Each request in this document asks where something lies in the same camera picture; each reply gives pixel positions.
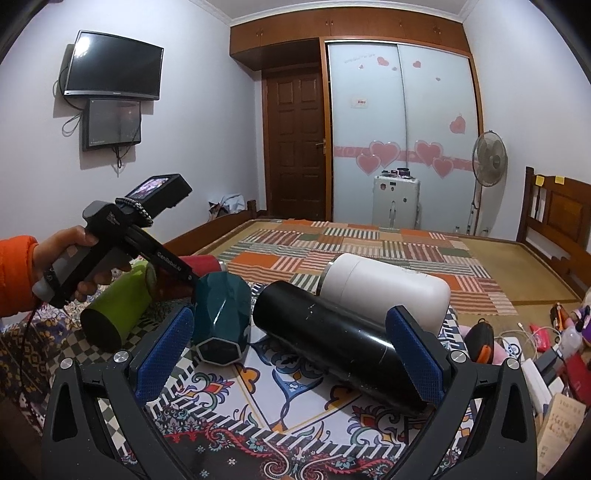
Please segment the person's left hand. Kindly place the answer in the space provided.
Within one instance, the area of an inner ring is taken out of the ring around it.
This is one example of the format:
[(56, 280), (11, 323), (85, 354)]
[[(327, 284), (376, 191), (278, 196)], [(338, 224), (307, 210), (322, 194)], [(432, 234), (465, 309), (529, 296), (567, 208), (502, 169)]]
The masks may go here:
[[(43, 274), (47, 273), (68, 249), (75, 248), (80, 253), (84, 247), (91, 248), (97, 243), (98, 240), (82, 226), (74, 226), (60, 230), (37, 244), (32, 250), (33, 295), (40, 301), (49, 302), (50, 285)], [(90, 273), (80, 276), (80, 282), (69, 299), (85, 301), (89, 295), (96, 292), (99, 285), (110, 284), (113, 269), (130, 271), (130, 257), (118, 250), (109, 252)]]

